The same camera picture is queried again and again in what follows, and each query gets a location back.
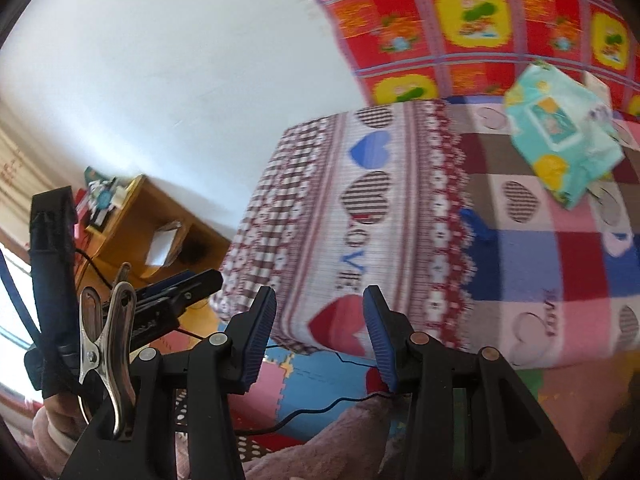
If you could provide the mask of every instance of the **screw head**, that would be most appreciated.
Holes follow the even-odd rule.
[[[482,349],[481,353],[482,357],[484,357],[487,361],[497,361],[500,357],[500,352],[498,352],[494,347],[487,346]]]
[[[429,342],[429,334],[424,332],[414,332],[411,334],[409,339],[416,345],[426,345]]]
[[[229,338],[226,336],[224,332],[216,332],[215,334],[211,334],[209,336],[209,343],[213,346],[220,346],[227,342]]]
[[[154,357],[156,357],[156,354],[158,352],[156,352],[155,348],[145,348],[143,351],[141,351],[138,356],[140,357],[140,359],[142,359],[143,361],[151,361],[151,359],[153,359]]]

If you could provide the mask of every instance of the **wooden desk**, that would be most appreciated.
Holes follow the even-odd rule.
[[[178,257],[167,267],[147,266],[146,254],[154,233],[172,221],[182,225],[174,240],[174,246],[181,248]],[[115,278],[123,262],[131,263],[129,281],[139,288],[183,270],[218,269],[228,247],[229,240],[140,175],[129,186],[122,209],[112,213],[103,232],[93,234],[86,252],[108,280]],[[109,297],[94,269],[83,261],[76,272],[76,291],[87,285],[101,298]]]

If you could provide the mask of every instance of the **white wall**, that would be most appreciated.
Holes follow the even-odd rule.
[[[313,0],[33,0],[0,51],[63,180],[146,173],[228,237],[285,128],[363,105]]]

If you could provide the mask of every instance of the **wet wipes pack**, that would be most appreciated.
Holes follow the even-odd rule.
[[[527,67],[504,108],[513,145],[567,209],[623,158],[607,104],[548,63]]]

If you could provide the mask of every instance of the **red heart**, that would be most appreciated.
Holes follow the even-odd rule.
[[[362,296],[348,294],[325,306],[308,324],[316,341],[337,352],[364,357],[365,349],[354,334],[365,327]]]
[[[388,386],[386,386],[385,381],[382,380],[380,376],[380,372],[377,368],[372,367],[367,370],[367,374],[365,377],[365,384],[367,387],[367,395],[373,394],[375,392],[387,392],[389,391]]]

